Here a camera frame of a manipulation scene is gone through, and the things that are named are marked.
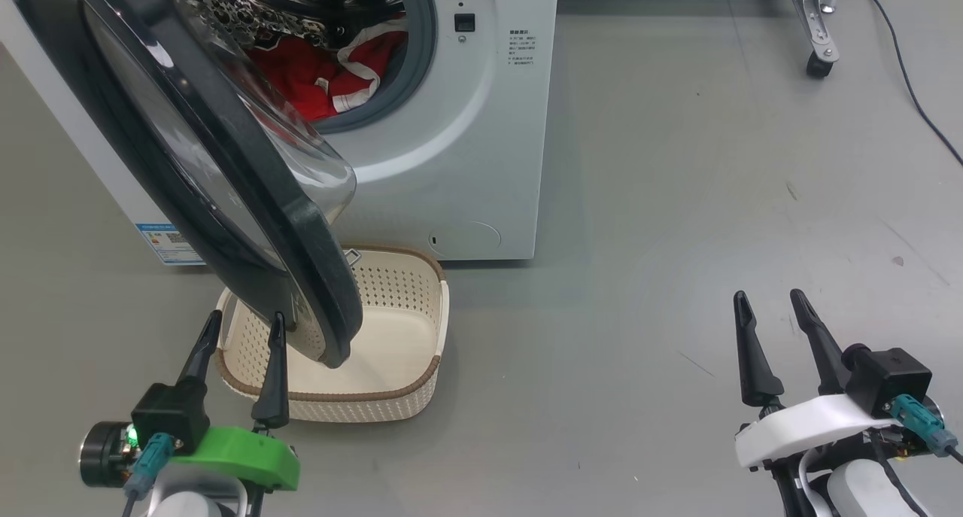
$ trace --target concrete floor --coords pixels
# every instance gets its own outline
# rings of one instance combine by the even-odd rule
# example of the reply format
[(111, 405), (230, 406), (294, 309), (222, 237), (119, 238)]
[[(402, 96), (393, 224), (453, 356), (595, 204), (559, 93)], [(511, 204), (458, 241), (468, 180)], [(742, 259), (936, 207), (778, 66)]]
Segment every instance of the concrete floor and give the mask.
[[(960, 0), (882, 0), (919, 98), (963, 147)], [(867, 0), (829, 20), (826, 81), (788, 3), (564, 0), (532, 263), (448, 267), (433, 404), (399, 424), (292, 424), (302, 490), (266, 515), (780, 515), (737, 468), (731, 300), (787, 396), (816, 395), (801, 287), (843, 346), (903, 346), (963, 434), (963, 169), (915, 114)], [(110, 515), (76, 448), (172, 380), (220, 283), (153, 253), (0, 54), (4, 514)], [(215, 424), (250, 403), (212, 373)], [(963, 468), (902, 479), (954, 515)]]

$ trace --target washing machine door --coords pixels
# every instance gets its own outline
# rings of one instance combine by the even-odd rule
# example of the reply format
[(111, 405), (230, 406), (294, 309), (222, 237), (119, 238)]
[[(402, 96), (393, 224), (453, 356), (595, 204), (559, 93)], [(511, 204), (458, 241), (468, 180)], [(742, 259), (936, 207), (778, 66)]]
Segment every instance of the washing machine door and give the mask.
[(261, 77), (196, 0), (82, 0), (119, 151), (230, 290), (288, 342), (337, 367), (361, 325), (351, 268), (328, 223), (354, 194), (350, 165)]

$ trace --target white plastic basket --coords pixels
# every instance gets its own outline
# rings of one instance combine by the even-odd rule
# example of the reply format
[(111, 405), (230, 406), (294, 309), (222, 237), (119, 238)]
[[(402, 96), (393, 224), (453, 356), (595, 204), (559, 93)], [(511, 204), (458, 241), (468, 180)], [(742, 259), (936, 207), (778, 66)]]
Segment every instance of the white plastic basket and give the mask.
[[(339, 369), (315, 363), (288, 346), (291, 418), (377, 422), (424, 410), (438, 379), (448, 331), (448, 284), (441, 266), (410, 250), (355, 247), (351, 267), (364, 322)], [(217, 307), (227, 312), (224, 290)], [(217, 370), (232, 390), (255, 400), (268, 366), (269, 328), (241, 301), (217, 345)]]

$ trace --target brown basket rim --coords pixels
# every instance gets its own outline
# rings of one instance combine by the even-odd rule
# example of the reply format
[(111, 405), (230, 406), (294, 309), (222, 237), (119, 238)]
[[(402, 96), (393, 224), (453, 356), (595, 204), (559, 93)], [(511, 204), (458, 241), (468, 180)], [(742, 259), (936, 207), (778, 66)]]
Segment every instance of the brown basket rim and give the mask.
[[(370, 243), (351, 243), (342, 244), (344, 249), (355, 249), (365, 250), (372, 252), (389, 252), (395, 254), (406, 254), (409, 256), (418, 257), (418, 259), (423, 260), (438, 276), (438, 281), (445, 280), (445, 271), (441, 268), (437, 260), (433, 257), (419, 252), (419, 250), (412, 250), (409, 248), (402, 248), (398, 246), (387, 246), (381, 244), (370, 244)], [(260, 397), (261, 389), (254, 387), (252, 385), (245, 384), (241, 380), (238, 380), (230, 369), (227, 367), (227, 362), (224, 360), (224, 350), (221, 348), (217, 349), (217, 353), (214, 354), (214, 363), (217, 365), (217, 372), (220, 373), (220, 377), (235, 391), (241, 391), (244, 394), (250, 394), (254, 397)], [(379, 393), (297, 393), (296, 391), (288, 391), (289, 400), (296, 400), (299, 403), (374, 403), (378, 400), (395, 400), (396, 398), (407, 397), (410, 394), (415, 393), (421, 389), (424, 384), (431, 380), (431, 376), (434, 376), (438, 370), (438, 366), (441, 363), (441, 356), (436, 355), (431, 358), (427, 370), (424, 370), (419, 379), (415, 380), (409, 386), (403, 387), (402, 389), (396, 389), (395, 391), (379, 391)]]

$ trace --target instruction label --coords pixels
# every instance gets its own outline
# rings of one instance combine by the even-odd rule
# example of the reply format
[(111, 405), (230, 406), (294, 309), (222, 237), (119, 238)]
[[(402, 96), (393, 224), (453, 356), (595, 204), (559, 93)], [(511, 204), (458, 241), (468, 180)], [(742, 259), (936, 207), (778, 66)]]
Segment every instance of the instruction label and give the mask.
[(204, 260), (184, 239), (178, 228), (171, 224), (137, 224), (137, 229), (147, 240), (161, 263), (166, 266), (202, 266)]
[(534, 65), (537, 41), (529, 30), (509, 30), (509, 65)]

